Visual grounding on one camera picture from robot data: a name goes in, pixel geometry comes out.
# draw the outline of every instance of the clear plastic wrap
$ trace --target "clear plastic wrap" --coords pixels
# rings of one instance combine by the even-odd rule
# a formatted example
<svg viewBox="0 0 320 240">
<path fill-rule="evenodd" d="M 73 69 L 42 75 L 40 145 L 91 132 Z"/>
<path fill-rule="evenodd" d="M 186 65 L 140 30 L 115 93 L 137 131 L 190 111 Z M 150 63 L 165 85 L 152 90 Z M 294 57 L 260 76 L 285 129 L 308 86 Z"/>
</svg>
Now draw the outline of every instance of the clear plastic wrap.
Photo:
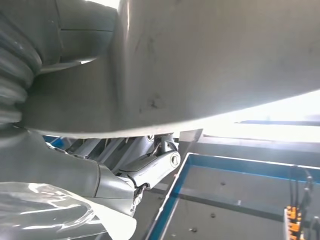
<svg viewBox="0 0 320 240">
<path fill-rule="evenodd" d="M 0 239 L 71 240 L 108 232 L 128 240 L 136 220 L 49 184 L 0 182 Z"/>
</svg>

